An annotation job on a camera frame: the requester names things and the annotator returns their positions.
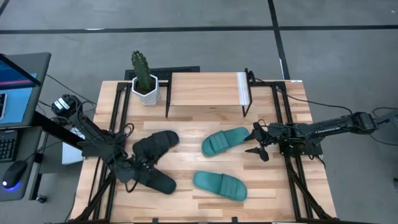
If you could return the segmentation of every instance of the potted plant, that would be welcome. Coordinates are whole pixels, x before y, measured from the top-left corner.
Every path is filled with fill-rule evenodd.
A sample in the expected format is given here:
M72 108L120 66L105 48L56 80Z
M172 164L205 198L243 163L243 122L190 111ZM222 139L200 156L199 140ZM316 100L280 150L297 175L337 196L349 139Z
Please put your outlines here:
M136 77L132 79L132 91L139 97L143 105L155 105L160 98L157 77L150 74L148 62L140 51L131 55L132 66Z

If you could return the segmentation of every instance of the blue light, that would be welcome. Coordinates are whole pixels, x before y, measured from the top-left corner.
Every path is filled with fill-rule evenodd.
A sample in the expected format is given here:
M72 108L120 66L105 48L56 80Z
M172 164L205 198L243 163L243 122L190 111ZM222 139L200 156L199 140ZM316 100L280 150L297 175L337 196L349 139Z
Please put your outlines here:
M4 188L4 190L6 190L8 192L13 192L13 191L17 190L20 186L21 186L21 182L19 181L15 186L11 187L10 189Z

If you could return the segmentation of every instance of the white pot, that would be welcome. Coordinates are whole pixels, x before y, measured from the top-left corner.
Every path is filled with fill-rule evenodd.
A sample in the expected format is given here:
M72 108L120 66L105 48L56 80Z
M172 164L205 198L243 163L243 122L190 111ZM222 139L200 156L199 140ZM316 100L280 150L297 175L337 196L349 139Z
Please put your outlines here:
M131 91L139 97L142 104L145 106L156 105L160 99L159 82L157 81L157 77L154 75L151 75L151 77L155 80L155 89L145 95L136 91L136 83L138 82L137 77L132 79Z

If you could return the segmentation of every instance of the desk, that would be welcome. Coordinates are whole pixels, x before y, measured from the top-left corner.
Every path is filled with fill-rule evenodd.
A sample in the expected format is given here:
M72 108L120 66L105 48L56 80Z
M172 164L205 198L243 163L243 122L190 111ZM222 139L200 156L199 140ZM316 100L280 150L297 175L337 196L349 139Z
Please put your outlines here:
M28 73L36 73L36 79L43 85L47 69L49 67L51 57L50 53L7 55L6 57ZM42 131L46 131L74 146L76 145L76 142L83 141L75 134L35 111L41 91L42 86L37 86L32 89L22 122L0 124L0 129L19 128L17 161L25 159L37 150ZM34 156L27 160L27 169L22 175L21 182L18 187L12 191L5 190L3 187L0 187L0 201L19 200L24 197L34 160ZM0 178L3 177L4 172L11 164L12 162L0 163ZM40 178L41 174L35 176L34 190L29 197L31 200L35 200L37 196Z
M109 127L117 84L102 84L94 117L94 122L102 129ZM306 99L303 83L286 81L286 87L288 94ZM124 185L117 182L111 222L151 222L152 218L159 218L160 222L230 222L231 217L238 217L240 222L295 221L285 161L278 146L267 147L268 162L262 162L257 154L244 152L258 146L255 140L215 157L205 158L201 153L202 141L221 129L244 126L252 130L252 123L258 119L267 123L277 122L270 88L251 88L253 103L245 118L241 108L236 106L174 106L170 107L170 116L165 118L166 88L160 90L161 99L155 106L143 106L137 96L130 95L126 122L134 123L136 128L126 142L126 152L131 154L132 145L151 133L166 129L177 132L180 143L171 148L157 165L159 170L175 179L177 189L172 195L164 195L138 184L129 194ZM311 123L308 104L289 100L294 122ZM122 106L120 102L116 121L120 121ZM87 206L96 160L92 157L83 162L71 218L77 217ZM309 191L329 215L335 216L323 164L308 157L302 157L302 160ZM226 173L241 179L248 188L248 199L233 202L197 189L192 183L196 170ZM305 207L299 190L297 194L304 217ZM100 218L104 217L107 197L105 192Z

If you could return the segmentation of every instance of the green slipper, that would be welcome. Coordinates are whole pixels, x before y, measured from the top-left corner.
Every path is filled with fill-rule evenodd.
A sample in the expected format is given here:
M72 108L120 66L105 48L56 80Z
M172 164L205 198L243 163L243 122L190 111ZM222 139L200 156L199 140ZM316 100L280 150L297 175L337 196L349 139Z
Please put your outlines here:
M244 127L228 131L218 131L203 141L201 151L205 156L215 156L233 146L243 143L244 139L249 135L249 131Z
M248 197L244 183L226 174L197 171L193 176L193 184L200 189L238 202L243 202Z

